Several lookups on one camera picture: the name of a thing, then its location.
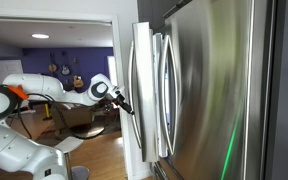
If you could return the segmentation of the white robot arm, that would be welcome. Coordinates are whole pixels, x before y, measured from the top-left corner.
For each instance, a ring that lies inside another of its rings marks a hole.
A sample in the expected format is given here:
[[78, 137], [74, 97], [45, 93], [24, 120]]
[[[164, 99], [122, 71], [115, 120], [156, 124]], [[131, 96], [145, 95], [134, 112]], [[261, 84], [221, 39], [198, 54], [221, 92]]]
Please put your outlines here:
[[133, 114], [131, 106], [124, 102], [121, 91], [103, 74], [92, 77], [90, 87], [82, 93], [66, 91], [58, 79], [50, 76], [8, 75], [0, 84], [0, 169], [29, 172], [33, 180], [68, 180], [70, 171], [65, 154], [75, 148], [81, 138], [73, 135], [56, 147], [41, 145], [11, 128], [7, 119], [20, 112], [24, 101], [91, 106], [108, 98], [127, 113]]

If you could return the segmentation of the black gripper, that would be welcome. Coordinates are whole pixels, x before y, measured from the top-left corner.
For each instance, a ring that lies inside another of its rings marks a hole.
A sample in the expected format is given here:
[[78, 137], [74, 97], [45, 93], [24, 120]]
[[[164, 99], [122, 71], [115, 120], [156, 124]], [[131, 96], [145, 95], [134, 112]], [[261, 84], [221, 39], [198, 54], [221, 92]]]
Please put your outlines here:
[[123, 95], [121, 94], [118, 94], [116, 96], [113, 97], [113, 103], [115, 105], [118, 105], [120, 106], [123, 110], [125, 110], [128, 114], [131, 114], [133, 115], [134, 114], [134, 111], [132, 109], [132, 107], [125, 102], [125, 98]]

